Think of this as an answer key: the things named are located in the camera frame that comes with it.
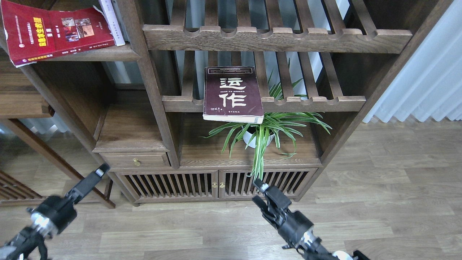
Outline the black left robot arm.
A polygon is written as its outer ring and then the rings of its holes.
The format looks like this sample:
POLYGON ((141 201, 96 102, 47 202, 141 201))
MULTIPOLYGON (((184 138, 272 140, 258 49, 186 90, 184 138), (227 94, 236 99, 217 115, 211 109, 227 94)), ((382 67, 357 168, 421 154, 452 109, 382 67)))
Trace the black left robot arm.
POLYGON ((76 219, 74 205, 86 197, 109 171, 102 164, 87 177, 79 181, 65 196, 50 196, 38 207, 28 208, 32 224, 24 227, 13 239, 1 247, 2 260, 24 260, 38 247, 41 260, 48 259, 46 239, 52 239, 76 219))

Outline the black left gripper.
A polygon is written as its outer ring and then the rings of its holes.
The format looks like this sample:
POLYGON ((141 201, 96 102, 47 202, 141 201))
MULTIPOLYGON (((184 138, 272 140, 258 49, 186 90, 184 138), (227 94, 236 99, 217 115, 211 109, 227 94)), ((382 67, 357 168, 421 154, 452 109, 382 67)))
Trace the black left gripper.
POLYGON ((79 181, 64 197, 49 196, 37 208, 28 208, 31 227, 41 235, 61 234, 77 217, 74 205, 93 190, 109 169, 110 166, 104 163, 79 181))

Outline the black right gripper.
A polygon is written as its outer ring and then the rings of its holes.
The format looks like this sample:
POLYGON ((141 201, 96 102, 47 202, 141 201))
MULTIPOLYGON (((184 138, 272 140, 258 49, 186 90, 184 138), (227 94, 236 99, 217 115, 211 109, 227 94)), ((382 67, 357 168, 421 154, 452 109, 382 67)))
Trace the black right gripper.
POLYGON ((252 201, 259 207, 261 214, 286 242, 282 249, 302 248, 304 251, 316 251, 316 240, 312 233, 313 223, 300 211, 291 212, 288 207, 291 201, 276 186, 269 186, 260 179, 255 179, 253 185, 265 197, 264 202, 259 196, 252 201))

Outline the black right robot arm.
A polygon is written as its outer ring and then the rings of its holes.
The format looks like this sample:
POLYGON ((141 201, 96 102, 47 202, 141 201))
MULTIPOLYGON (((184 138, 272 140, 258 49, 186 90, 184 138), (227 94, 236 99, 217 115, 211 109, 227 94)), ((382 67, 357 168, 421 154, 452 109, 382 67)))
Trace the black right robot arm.
POLYGON ((264 202, 258 195, 253 202, 260 208, 262 216, 286 241, 283 249, 294 248, 305 260, 368 260, 359 250, 349 255, 344 251, 329 252, 321 238, 313 235, 314 224, 300 211, 290 211, 290 199, 276 186, 269 186, 260 179, 253 181, 254 186, 264 195, 264 202))

